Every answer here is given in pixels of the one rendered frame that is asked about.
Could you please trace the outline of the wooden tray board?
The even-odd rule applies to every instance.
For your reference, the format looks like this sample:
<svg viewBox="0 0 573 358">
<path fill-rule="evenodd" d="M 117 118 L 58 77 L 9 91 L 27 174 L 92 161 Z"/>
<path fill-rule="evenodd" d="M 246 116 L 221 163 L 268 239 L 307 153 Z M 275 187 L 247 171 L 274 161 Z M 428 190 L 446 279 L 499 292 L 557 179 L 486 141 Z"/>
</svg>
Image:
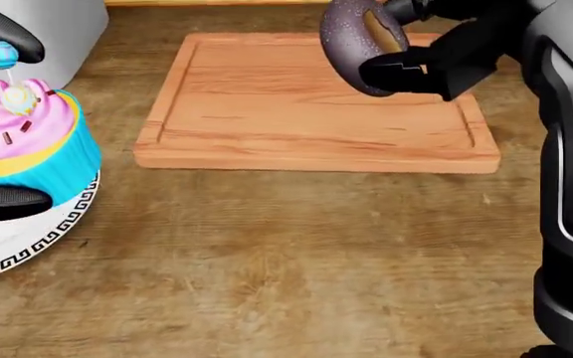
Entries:
<svg viewBox="0 0 573 358">
<path fill-rule="evenodd" d="M 476 99 L 370 97 L 329 66 L 313 34 L 192 34 L 134 146 L 158 169 L 495 172 Z"/>
</svg>

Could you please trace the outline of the purple glazed sprinkled donut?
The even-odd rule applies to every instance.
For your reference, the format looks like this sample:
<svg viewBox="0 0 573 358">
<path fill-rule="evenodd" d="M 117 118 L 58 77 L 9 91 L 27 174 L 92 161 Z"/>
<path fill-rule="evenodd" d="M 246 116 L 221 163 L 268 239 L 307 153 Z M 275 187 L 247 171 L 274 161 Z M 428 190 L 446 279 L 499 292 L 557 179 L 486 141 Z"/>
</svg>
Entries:
<svg viewBox="0 0 573 358">
<path fill-rule="evenodd" d="M 408 49 L 396 18 L 378 0 L 332 0 L 319 28 L 320 44 L 334 70 L 354 89 L 375 97 L 392 93 L 368 86 L 360 66 L 369 59 Z"/>
</svg>

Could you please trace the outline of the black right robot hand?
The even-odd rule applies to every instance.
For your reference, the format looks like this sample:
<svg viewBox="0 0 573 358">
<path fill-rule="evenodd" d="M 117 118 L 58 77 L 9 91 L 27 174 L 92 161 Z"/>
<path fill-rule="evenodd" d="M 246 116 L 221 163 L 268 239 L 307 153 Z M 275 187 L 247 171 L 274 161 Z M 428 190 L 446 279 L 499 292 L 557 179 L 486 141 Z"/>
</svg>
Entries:
<svg viewBox="0 0 573 358">
<path fill-rule="evenodd" d="M 368 86 L 439 94 L 453 100 L 496 71 L 501 56 L 522 58 L 522 38 L 535 12 L 527 0 L 388 0 L 385 11 L 402 25 L 431 17 L 461 23 L 429 47 L 408 47 L 359 67 Z"/>
</svg>

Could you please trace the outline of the white plate with black pattern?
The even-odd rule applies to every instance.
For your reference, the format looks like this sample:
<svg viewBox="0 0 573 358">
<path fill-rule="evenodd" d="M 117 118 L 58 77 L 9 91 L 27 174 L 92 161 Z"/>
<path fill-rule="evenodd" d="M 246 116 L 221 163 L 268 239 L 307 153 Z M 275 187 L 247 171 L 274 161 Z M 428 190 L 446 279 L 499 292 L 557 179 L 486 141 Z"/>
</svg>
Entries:
<svg viewBox="0 0 573 358">
<path fill-rule="evenodd" d="M 92 206 L 99 181 L 97 176 L 78 196 L 41 214 L 0 222 L 0 273 L 37 256 L 72 229 Z"/>
</svg>

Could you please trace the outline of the pink frosted blue cupcake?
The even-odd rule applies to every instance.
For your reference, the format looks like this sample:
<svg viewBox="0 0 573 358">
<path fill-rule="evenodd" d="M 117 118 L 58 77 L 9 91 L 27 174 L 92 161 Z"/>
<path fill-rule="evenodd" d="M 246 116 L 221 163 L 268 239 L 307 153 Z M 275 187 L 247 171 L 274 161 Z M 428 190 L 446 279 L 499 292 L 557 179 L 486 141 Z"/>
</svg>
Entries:
<svg viewBox="0 0 573 358">
<path fill-rule="evenodd" d="M 79 101 L 42 80 L 0 80 L 0 185 L 28 187 L 63 205 L 101 167 Z"/>
</svg>

